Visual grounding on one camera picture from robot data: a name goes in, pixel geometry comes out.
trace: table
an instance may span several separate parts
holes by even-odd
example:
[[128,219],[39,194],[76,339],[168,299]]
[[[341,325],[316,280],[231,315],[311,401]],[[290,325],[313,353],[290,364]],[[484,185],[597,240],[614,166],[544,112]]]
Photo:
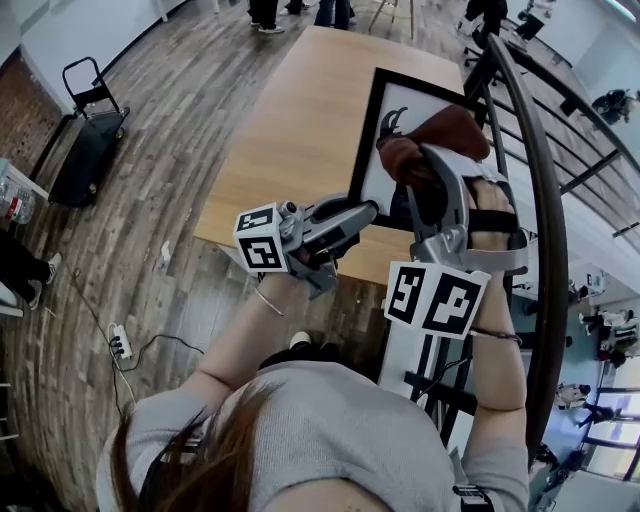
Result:
[[[308,27],[266,84],[237,133],[198,219],[195,236],[234,247],[239,213],[289,199],[308,205],[349,190],[376,67],[458,93],[458,65],[383,39]],[[368,226],[339,273],[387,284],[407,261],[413,233]]]

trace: framed picture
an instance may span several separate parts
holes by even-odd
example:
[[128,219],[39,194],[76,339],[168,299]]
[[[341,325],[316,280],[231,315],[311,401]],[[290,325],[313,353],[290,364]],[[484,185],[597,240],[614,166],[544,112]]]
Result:
[[377,203],[379,213],[374,224],[413,231],[406,187],[394,182],[382,167],[376,142],[388,135],[390,126],[396,134],[408,134],[453,104],[469,110],[476,120],[486,117],[483,104],[461,94],[376,68],[348,195],[354,203]]

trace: picture frame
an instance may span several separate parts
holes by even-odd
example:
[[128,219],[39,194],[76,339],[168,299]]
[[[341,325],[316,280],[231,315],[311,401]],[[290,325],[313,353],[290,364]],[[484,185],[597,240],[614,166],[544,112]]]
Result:
[[[462,94],[417,78],[387,69],[375,69],[348,192],[348,200],[353,204],[368,199],[378,204],[379,213],[373,224],[413,231],[411,218],[395,215],[391,209],[394,191],[399,185],[382,168],[376,149],[382,120],[390,112],[400,112],[397,121],[402,120],[401,127],[406,133],[429,119],[429,114],[433,116],[453,104],[469,110],[482,128],[487,115],[483,103],[470,101]],[[400,105],[406,108],[394,110]]]

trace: plastic bottle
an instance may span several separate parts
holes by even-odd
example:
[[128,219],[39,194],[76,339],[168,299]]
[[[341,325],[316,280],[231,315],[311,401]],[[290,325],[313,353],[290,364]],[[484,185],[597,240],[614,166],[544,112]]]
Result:
[[0,179],[0,216],[18,224],[31,220],[36,207],[36,196],[32,190],[21,187],[15,181]]

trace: bracelet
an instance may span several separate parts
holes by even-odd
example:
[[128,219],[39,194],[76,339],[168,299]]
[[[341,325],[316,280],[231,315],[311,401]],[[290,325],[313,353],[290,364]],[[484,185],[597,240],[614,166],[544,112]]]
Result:
[[490,338],[498,338],[499,340],[512,340],[518,344],[518,347],[522,347],[522,340],[520,336],[517,334],[509,334],[506,332],[497,332],[497,331],[486,331],[485,329],[479,329],[477,327],[473,327],[472,330],[469,331],[469,334],[472,336],[483,336]]
[[275,311],[279,316],[284,316],[284,313],[280,311],[277,307],[275,307],[273,303],[269,299],[267,299],[260,290],[258,290],[257,286],[255,287],[255,290],[256,290],[256,293],[258,294],[258,297],[260,297],[267,306],[273,309],[273,311]]

